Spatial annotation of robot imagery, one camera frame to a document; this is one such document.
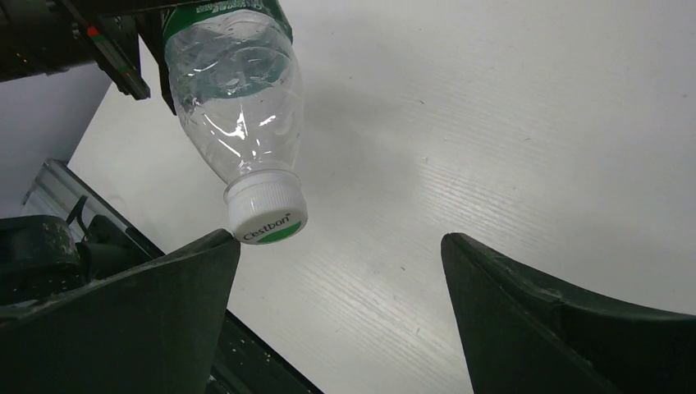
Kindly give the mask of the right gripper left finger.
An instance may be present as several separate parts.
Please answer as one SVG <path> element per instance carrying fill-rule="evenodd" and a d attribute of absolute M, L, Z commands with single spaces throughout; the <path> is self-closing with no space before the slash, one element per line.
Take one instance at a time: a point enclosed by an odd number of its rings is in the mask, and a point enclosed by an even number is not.
<path fill-rule="evenodd" d="M 117 275 L 1 310 L 4 393 L 202 393 L 240 243 L 217 230 Z"/>

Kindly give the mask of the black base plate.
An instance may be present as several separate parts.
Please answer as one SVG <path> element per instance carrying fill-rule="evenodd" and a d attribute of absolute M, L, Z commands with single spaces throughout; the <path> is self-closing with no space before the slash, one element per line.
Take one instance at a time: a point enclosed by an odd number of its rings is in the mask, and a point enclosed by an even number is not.
<path fill-rule="evenodd" d="M 205 391 L 320 393 L 322 390 L 228 310 Z"/>

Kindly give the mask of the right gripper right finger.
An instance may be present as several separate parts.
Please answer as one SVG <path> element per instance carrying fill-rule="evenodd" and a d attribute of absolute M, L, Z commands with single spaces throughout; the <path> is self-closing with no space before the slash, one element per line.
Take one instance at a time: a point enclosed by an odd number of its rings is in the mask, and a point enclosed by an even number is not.
<path fill-rule="evenodd" d="M 475 392 L 694 392 L 693 315 L 600 295 L 461 233 L 441 256 Z"/>

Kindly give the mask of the aluminium frame rail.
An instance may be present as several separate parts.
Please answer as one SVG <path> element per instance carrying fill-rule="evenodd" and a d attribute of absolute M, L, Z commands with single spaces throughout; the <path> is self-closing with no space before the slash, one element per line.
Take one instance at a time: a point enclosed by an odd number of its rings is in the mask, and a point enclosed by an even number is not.
<path fill-rule="evenodd" d="M 65 163 L 54 159 L 47 160 L 40 168 L 22 200 L 21 215 L 48 215 L 66 220 L 82 197 L 86 198 L 81 210 L 85 227 L 88 227 L 98 215 L 107 217 L 123 231 L 131 226 L 113 206 Z"/>

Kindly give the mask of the clear bottle dark green label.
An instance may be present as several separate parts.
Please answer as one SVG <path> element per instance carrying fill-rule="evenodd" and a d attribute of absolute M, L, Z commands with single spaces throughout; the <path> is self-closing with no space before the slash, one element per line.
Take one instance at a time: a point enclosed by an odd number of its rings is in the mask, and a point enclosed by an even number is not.
<path fill-rule="evenodd" d="M 304 99 L 292 29 L 277 1 L 219 1 L 163 17 L 163 56 L 180 124 L 225 182 L 232 235 L 282 241 L 308 220 L 294 165 Z"/>

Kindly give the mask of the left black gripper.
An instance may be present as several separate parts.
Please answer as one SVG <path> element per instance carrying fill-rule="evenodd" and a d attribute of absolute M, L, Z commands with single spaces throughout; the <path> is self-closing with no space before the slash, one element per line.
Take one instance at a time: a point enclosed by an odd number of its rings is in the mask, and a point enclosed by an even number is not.
<path fill-rule="evenodd" d="M 136 100 L 151 90 L 140 65 L 145 44 L 158 64 L 162 97 L 173 108 L 163 58 L 163 18 L 178 1 L 3 1 L 1 80 L 54 75 L 96 64 Z"/>

